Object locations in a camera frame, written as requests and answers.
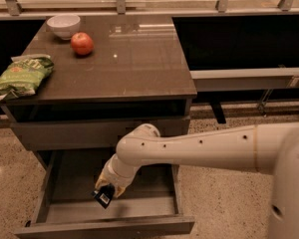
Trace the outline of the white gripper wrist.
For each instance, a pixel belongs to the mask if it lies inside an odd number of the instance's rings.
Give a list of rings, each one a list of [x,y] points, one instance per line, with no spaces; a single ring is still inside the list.
[[[110,183],[115,187],[114,197],[119,198],[130,186],[140,168],[123,163],[114,154],[105,164],[96,184],[95,189],[100,191],[103,186]]]

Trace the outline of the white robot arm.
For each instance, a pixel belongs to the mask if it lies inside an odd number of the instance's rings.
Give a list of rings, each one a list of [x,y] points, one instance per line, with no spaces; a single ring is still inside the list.
[[[248,125],[162,137],[144,123],[125,135],[93,192],[108,207],[146,165],[175,164],[271,173],[268,239],[299,239],[299,122]]]

